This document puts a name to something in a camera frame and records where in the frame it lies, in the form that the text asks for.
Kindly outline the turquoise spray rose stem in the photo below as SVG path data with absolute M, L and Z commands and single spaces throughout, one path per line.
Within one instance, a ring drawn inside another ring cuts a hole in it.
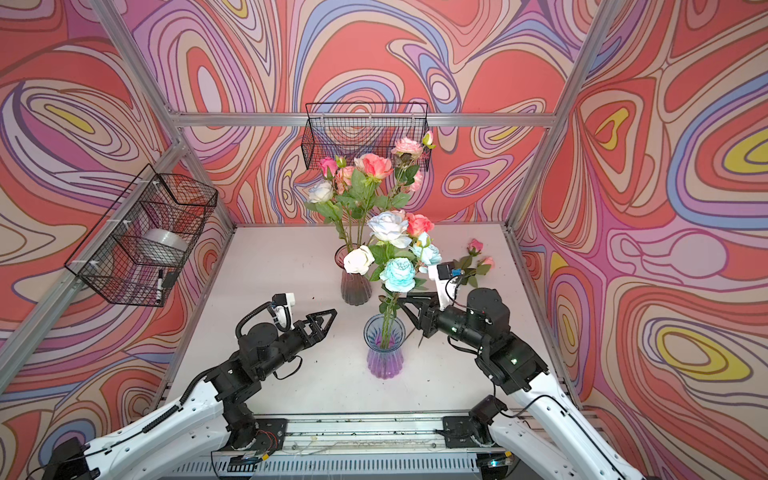
M 375 258 L 376 267 L 384 258 L 391 256 L 388 265 L 388 285 L 396 294 L 394 300 L 394 318 L 398 310 L 397 299 L 414 289 L 421 288 L 426 282 L 419 274 L 426 274 L 427 268 L 442 261 L 439 249 L 434 245 L 429 234 L 422 234 L 418 238 L 411 238 L 412 243 L 406 249 L 397 249 L 390 244 L 374 244 L 373 252 L 379 256 Z

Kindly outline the cream pink rose stem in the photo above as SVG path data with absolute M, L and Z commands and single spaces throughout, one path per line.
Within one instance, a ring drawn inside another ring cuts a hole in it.
M 379 313 L 382 315 L 381 330 L 379 335 L 378 346 L 385 350 L 390 347 L 391 342 L 391 326 L 394 318 L 394 298 L 396 294 L 389 287 L 389 270 L 388 265 L 392 260 L 391 256 L 384 258 L 383 262 L 376 267 L 376 270 L 372 274 L 371 279 L 379 281 L 381 283 L 383 294 L 380 296 Z

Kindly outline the pink grey glass vase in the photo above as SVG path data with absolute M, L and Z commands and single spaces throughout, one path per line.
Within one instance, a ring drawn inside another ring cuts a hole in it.
M 344 259 L 349 253 L 346 245 L 342 245 L 335 253 L 334 260 L 341 271 L 340 293 L 343 301 L 351 306 L 361 306 L 372 296 L 372 287 L 368 278 L 362 274 L 348 273 Z

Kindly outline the magenta rose stem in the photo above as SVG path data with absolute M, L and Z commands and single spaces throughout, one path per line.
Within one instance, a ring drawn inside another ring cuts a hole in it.
M 484 244 L 473 238 L 467 245 L 466 254 L 454 261 L 452 273 L 457 286 L 470 285 L 477 288 L 479 279 L 494 269 L 494 259 L 485 256 L 483 248 Z

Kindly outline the purple blue glass vase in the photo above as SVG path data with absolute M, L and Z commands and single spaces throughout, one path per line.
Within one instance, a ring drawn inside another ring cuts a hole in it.
M 364 327 L 363 338 L 368 347 L 367 367 L 376 378 L 396 377 L 403 368 L 401 350 L 406 329 L 399 318 L 386 321 L 383 314 L 372 316 Z

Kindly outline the red pink rose stem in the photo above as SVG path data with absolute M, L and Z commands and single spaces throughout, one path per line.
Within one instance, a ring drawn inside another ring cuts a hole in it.
M 413 238 L 428 234 L 434 228 L 434 223 L 423 214 L 407 213 L 406 220 L 407 232 Z

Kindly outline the light blue rose stem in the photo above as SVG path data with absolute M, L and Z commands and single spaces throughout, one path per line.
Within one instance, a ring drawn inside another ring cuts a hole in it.
M 392 210 L 372 217 L 367 226 L 378 244 L 390 244 L 397 249 L 406 249 L 412 239 L 408 234 L 408 220 L 403 210 Z

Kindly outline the coral pink rose stem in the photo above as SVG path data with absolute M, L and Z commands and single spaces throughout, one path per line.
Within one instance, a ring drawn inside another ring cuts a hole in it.
M 364 223 L 372 217 L 373 210 L 382 213 L 391 207 L 392 200 L 383 191 L 383 185 L 392 173 L 393 164 L 389 158 L 365 154 L 353 160 L 348 190 L 351 203 L 347 206 L 349 246 L 363 242 Z

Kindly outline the small pink bud rose stem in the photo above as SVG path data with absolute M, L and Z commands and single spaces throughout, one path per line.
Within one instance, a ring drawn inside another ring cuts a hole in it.
M 431 152 L 433 147 L 430 132 L 427 132 L 421 141 L 402 137 L 395 142 L 391 149 L 392 157 L 385 157 L 391 160 L 393 173 L 383 185 L 383 191 L 389 194 L 392 200 L 391 207 L 384 212 L 405 211 L 405 205 L 423 186 L 424 173 L 420 161 L 425 153 Z

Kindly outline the pale blue rose stem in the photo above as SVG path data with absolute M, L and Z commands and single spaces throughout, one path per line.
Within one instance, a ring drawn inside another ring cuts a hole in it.
M 304 205 L 310 212 L 320 215 L 324 223 L 333 224 L 346 249 L 352 250 L 350 212 L 337 200 L 337 192 L 332 181 L 323 179 L 315 183 L 309 189 L 308 199 Z

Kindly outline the pink spray rose stem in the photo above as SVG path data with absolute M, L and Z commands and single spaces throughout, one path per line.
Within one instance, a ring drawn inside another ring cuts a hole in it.
M 343 194 L 347 190 L 349 190 L 352 186 L 352 176 L 355 171 L 355 166 L 353 164 L 348 164 L 346 159 L 341 156 L 336 156 L 335 162 L 338 167 L 334 176 L 336 192 L 338 194 Z M 348 227 L 347 227 L 348 233 L 346 236 L 346 243 L 348 247 L 351 247 L 353 243 L 351 217 L 348 216 L 347 220 L 348 220 Z

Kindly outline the bright pink rose stem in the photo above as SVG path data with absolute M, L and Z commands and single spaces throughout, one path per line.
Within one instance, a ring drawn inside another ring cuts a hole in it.
M 325 157 L 319 161 L 319 167 L 325 179 L 333 179 L 338 170 L 338 164 L 332 157 Z

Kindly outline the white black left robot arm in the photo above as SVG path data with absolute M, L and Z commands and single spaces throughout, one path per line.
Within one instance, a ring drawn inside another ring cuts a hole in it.
M 242 318 L 235 327 L 237 350 L 199 373 L 168 405 L 111 434 L 55 447 L 43 478 L 159 479 L 203 453 L 250 448 L 261 429 L 247 400 L 280 367 L 323 341 L 337 316 L 328 309 L 299 321 L 248 324 L 273 310 L 265 303 Z

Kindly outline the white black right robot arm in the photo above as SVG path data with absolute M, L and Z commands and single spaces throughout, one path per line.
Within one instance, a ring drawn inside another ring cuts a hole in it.
M 640 479 L 564 393 L 547 363 L 511 330 L 510 310 L 497 290 L 472 290 L 463 307 L 436 293 L 397 301 L 425 337 L 441 332 L 474 353 L 492 384 L 520 405 L 510 413 L 493 395 L 469 413 L 478 443 L 492 443 L 543 479 Z

